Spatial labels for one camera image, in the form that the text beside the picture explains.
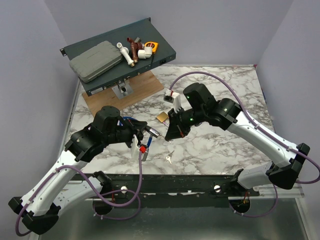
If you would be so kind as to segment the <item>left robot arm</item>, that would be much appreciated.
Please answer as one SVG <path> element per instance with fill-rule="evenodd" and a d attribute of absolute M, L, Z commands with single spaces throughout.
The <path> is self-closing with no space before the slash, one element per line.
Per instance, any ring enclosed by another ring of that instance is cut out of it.
<path fill-rule="evenodd" d="M 19 224 L 23 223 L 30 233 L 42 235 L 57 223 L 62 214 L 94 196 L 118 208 L 140 202 L 141 174 L 132 198 L 125 203 L 115 203 L 104 198 L 115 193 L 110 178 L 102 171 L 87 177 L 81 170 L 107 146 L 118 143 L 127 145 L 131 157 L 137 159 L 141 167 L 142 158 L 147 156 L 148 148 L 141 143 L 147 125 L 145 121 L 122 117 L 114 106 L 102 107 L 92 123 L 71 135 L 64 151 L 38 184 L 25 195 L 9 201 L 9 207 L 18 215 L 15 233 L 19 237 L 25 236 L 19 231 Z"/>

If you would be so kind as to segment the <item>white pvc elbow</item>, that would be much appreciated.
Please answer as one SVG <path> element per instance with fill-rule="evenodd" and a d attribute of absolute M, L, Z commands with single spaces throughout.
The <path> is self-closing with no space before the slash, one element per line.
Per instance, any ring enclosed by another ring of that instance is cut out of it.
<path fill-rule="evenodd" d="M 137 56 L 139 59 L 148 59 L 153 55 L 153 48 L 150 46 L 145 46 L 144 49 L 139 49 Z"/>

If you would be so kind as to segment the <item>brass padlock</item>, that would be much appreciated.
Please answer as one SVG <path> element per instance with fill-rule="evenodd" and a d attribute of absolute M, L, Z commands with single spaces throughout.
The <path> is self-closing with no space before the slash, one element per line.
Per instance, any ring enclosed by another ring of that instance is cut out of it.
<path fill-rule="evenodd" d="M 168 129 L 169 128 L 169 124 L 166 122 L 168 119 L 169 119 L 169 116 L 166 112 L 161 112 L 157 117 L 156 119 L 162 123 L 164 126 L 166 126 L 166 128 Z"/>

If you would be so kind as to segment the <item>blue cable lock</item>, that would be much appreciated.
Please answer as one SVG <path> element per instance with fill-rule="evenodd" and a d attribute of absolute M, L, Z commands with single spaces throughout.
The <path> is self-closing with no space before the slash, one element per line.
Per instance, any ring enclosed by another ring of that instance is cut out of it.
<path fill-rule="evenodd" d="M 133 117 L 130 117 L 130 116 L 123 116 L 122 119 L 124 121 L 128 120 L 129 122 L 135 123 L 135 124 L 142 123 L 142 121 L 139 121 L 139 120 L 137 120 L 137 119 L 135 119 Z M 148 141 L 147 141 L 147 144 L 146 144 L 146 146 L 149 148 L 151 143 L 152 143 L 153 137 L 158 138 L 161 134 L 160 134 L 159 131 L 157 131 L 156 129 L 154 129 L 151 126 L 148 126 L 148 125 L 144 128 L 144 130 L 149 133 L 149 138 L 148 138 Z"/>

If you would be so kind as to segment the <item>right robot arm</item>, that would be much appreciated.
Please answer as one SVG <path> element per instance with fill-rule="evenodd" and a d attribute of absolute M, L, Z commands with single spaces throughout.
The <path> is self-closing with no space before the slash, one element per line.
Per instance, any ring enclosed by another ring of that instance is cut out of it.
<path fill-rule="evenodd" d="M 240 105 L 229 98 L 216 100 L 202 83 L 193 83 L 183 90 L 191 108 L 184 110 L 180 94 L 166 90 L 164 100 L 173 103 L 168 112 L 169 127 L 166 141 L 186 137 L 192 126 L 207 122 L 246 140 L 264 153 L 270 162 L 236 172 L 230 183 L 230 191 L 241 196 L 256 186 L 273 184 L 281 189 L 293 188 L 302 169 L 310 147 L 304 143 L 296 145 L 261 125 L 248 120 Z"/>

